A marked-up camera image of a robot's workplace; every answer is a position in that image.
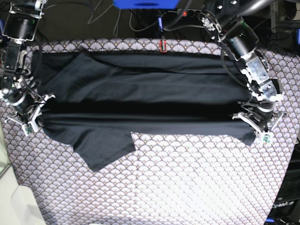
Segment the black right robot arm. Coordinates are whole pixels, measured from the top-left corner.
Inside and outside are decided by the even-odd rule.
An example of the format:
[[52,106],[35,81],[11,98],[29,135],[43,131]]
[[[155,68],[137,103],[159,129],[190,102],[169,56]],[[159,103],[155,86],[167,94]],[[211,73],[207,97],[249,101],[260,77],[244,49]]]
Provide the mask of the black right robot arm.
[[28,83],[33,72],[25,67],[26,44],[35,39],[46,3],[45,0],[11,1],[7,20],[0,29],[1,38],[7,39],[0,51],[0,98],[15,110],[6,121],[18,124],[25,136],[39,130],[42,108],[49,99],[55,98],[54,94],[41,96],[36,92],[36,84]]

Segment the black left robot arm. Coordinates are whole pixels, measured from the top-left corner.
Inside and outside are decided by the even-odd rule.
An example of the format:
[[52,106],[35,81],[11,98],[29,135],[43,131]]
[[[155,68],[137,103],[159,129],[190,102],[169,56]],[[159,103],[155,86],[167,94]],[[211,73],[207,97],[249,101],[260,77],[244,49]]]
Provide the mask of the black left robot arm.
[[228,56],[243,63],[240,72],[247,78],[244,85],[251,97],[241,103],[243,111],[234,114],[233,119],[247,123],[261,144],[273,142],[273,130],[284,116],[275,112],[275,108],[285,92],[281,82],[269,75],[268,63],[257,51],[259,38],[243,17],[272,3],[271,0],[206,0],[198,14],[204,29],[221,48],[221,61]]

